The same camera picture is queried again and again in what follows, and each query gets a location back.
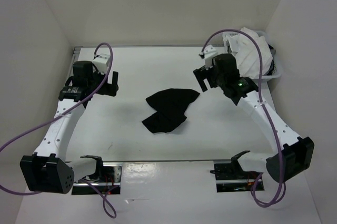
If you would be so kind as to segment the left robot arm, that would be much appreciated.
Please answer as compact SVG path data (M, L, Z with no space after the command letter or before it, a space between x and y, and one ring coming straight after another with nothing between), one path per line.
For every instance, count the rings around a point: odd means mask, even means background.
M85 155L67 163L68 144L92 93L116 96L118 72L108 83L110 59L97 56L92 61L77 61L73 74L61 89L53 122L32 155L23 156L20 168L30 191L66 194L73 184L88 177L97 182L108 176L100 156Z

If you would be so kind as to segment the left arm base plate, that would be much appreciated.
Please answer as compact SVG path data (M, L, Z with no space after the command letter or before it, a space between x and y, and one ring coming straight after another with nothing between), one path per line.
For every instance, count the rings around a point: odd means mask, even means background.
M88 175L83 179L89 182L101 194L119 195L121 192L122 163L104 162L102 175ZM72 188L72 195L97 195L97 192L85 182L76 182Z

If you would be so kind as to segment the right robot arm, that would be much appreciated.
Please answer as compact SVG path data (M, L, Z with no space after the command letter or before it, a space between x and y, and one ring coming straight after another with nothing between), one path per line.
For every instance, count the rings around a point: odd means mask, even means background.
M256 83L240 76L233 55L212 56L193 73L202 91L207 91L207 84L221 88L227 98L252 118L272 146L272 154L246 150L233 156L230 167L234 177L243 178L249 171L266 172L274 181L283 183L309 168L313 140L291 129L259 93Z

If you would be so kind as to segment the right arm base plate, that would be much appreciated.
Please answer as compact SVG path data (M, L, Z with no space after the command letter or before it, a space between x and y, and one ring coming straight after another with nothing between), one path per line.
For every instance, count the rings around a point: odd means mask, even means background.
M230 160L215 161L210 173L215 176L217 192L250 191L259 175L255 171L241 171Z

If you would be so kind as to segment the black skirt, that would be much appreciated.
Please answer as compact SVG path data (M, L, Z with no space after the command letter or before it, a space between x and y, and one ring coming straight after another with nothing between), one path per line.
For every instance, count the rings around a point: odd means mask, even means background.
M147 97L155 113L142 121L153 134L170 133L186 121L185 111L200 93L192 89L169 88Z

